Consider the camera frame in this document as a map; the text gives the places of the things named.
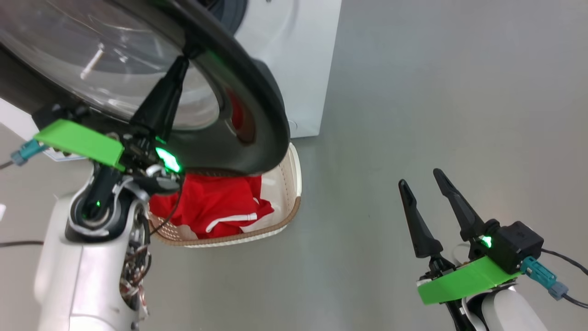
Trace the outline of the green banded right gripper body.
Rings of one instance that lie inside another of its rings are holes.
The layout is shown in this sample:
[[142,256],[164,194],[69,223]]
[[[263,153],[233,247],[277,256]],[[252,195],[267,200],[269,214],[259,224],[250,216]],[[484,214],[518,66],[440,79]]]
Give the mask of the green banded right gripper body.
[[491,258],[484,256],[432,280],[420,281],[418,295],[425,305],[445,303],[477,295],[518,277],[508,274]]

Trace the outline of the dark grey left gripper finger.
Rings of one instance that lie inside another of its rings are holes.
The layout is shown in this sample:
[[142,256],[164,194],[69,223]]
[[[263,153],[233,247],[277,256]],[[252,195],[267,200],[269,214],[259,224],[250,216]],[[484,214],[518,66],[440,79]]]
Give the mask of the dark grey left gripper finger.
[[174,127],[189,65],[187,57],[176,57],[168,72],[156,83],[131,117],[131,126],[143,128],[149,135],[160,140],[168,140]]

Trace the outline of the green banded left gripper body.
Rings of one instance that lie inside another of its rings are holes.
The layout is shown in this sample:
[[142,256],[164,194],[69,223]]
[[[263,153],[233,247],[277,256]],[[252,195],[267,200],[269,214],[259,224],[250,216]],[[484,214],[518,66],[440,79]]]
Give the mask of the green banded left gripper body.
[[116,140],[77,122],[58,119],[35,134],[35,139],[112,169],[147,194],[172,194],[182,186],[181,168],[166,165],[153,136],[127,133]]

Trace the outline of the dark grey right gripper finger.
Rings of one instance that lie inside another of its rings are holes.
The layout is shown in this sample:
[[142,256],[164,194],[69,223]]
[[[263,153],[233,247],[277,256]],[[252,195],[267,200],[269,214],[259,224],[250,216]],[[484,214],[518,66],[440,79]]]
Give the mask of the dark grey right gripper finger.
[[452,207],[460,226],[462,241],[470,241],[481,237],[484,234],[485,223],[477,212],[441,169],[435,168],[433,175],[442,195],[448,199]]
[[417,208],[417,199],[414,196],[406,180],[398,182],[401,201],[409,229],[410,239],[413,245],[414,255],[417,258],[428,258],[441,255],[443,246],[435,239],[423,220]]

